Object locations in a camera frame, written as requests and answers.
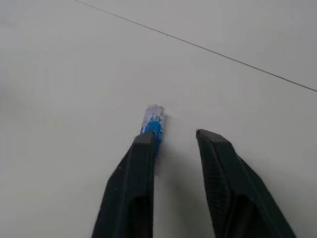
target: white surface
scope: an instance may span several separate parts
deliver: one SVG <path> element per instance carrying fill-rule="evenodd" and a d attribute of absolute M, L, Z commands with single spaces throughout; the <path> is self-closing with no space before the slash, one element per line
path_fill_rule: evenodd
<path fill-rule="evenodd" d="M 7 0 L 0 16 L 0 237 L 90 237 L 152 103 L 168 114 L 154 237 L 213 237 L 196 128 L 317 236 L 317 93 L 74 1 Z"/>
<path fill-rule="evenodd" d="M 315 0 L 79 0 L 317 89 Z"/>

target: thin black line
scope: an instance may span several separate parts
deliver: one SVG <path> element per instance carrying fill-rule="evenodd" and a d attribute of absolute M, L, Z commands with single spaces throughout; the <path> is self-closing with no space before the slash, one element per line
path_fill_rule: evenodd
<path fill-rule="evenodd" d="M 244 62 L 238 61 L 237 59 L 234 59 L 234 58 L 231 58 L 231 57 L 225 56 L 225 55 L 220 54 L 220 53 L 218 53 L 218 52 L 216 52 L 216 51 L 209 50 L 209 49 L 207 49 L 207 48 L 205 48 L 205 47 L 202 47 L 202 46 L 196 45 L 196 44 L 191 43 L 191 42 L 189 42 L 189 41 L 185 41 L 185 40 L 180 39 L 180 38 L 178 38 L 178 37 L 176 37 L 176 36 L 172 36 L 172 35 L 169 35 L 169 34 L 167 34 L 167 33 L 162 32 L 162 31 L 159 31 L 159 30 L 153 29 L 153 28 L 151 28 L 151 27 L 148 27 L 148 26 L 142 25 L 142 24 L 140 24 L 140 23 L 138 23 L 138 22 L 131 21 L 131 20 L 129 20 L 129 19 L 127 19 L 127 18 L 124 18 L 124 17 L 122 17 L 122 16 L 119 16 L 119 15 L 113 14 L 113 13 L 111 13 L 111 12 L 108 12 L 108 11 L 102 10 L 102 9 L 100 9 L 100 8 L 97 8 L 97 7 L 95 7 L 95 6 L 89 5 L 89 4 L 85 3 L 85 2 L 82 2 L 82 1 L 79 1 L 79 0 L 75 0 L 75 1 L 76 1 L 76 2 L 79 2 L 79 3 L 81 3 L 81 4 L 84 4 L 84 5 L 86 5 L 86 6 L 92 7 L 92 8 L 94 8 L 94 9 L 97 9 L 97 10 L 99 10 L 99 11 L 105 12 L 105 13 L 107 13 L 107 14 L 110 14 L 110 15 L 112 15 L 112 16 L 119 17 L 119 18 L 124 19 L 124 20 L 126 20 L 126 21 L 132 22 L 132 23 L 137 24 L 137 25 L 139 25 L 139 26 L 143 26 L 143 27 L 148 28 L 148 29 L 150 29 L 150 30 L 152 30 L 152 31 L 156 31 L 156 32 L 158 32 L 158 33 L 161 33 L 161 34 L 164 34 L 164 35 L 166 35 L 166 36 L 172 37 L 172 38 L 174 38 L 174 39 L 176 39 L 176 40 L 179 40 L 179 41 L 185 42 L 185 43 L 190 44 L 190 45 L 192 45 L 192 46 L 196 46 L 196 47 L 198 47 L 198 48 L 200 48 L 200 49 L 203 49 L 203 50 L 209 51 L 209 52 L 214 53 L 214 54 L 216 54 L 216 55 L 219 55 L 219 56 L 225 57 L 225 58 L 227 58 L 227 59 L 229 59 L 229 60 L 233 60 L 233 61 L 235 61 L 235 62 L 238 62 L 238 63 L 244 64 L 244 65 L 246 65 L 246 66 L 248 66 L 248 67 L 251 67 L 251 68 L 254 68 L 254 69 L 259 70 L 259 71 L 261 71 L 261 72 L 264 72 L 264 73 L 270 74 L 270 75 L 272 75 L 272 76 L 274 76 L 274 77 L 280 78 L 280 79 L 285 80 L 285 81 L 287 81 L 287 82 L 290 82 L 290 83 L 296 84 L 296 85 L 298 85 L 298 86 L 300 86 L 300 87 L 307 88 L 307 89 L 309 89 L 309 90 L 312 90 L 312 91 L 314 91 L 314 92 L 317 92 L 317 90 L 316 90 L 316 89 L 313 89 L 313 88 L 307 87 L 307 86 L 305 86 L 305 85 L 303 85 L 303 84 L 296 83 L 296 82 L 291 81 L 291 80 L 289 80 L 289 79 L 286 79 L 286 78 L 283 78 L 283 77 L 281 77 L 281 76 L 278 76 L 278 75 L 276 75 L 276 74 L 274 74 L 274 73 L 270 73 L 270 72 L 267 72 L 267 71 L 265 71 L 265 70 L 263 70 L 263 69 L 260 69 L 260 68 L 254 67 L 254 66 L 252 66 L 252 65 L 250 65 L 250 64 L 247 64 L 247 63 L 244 63 Z"/>

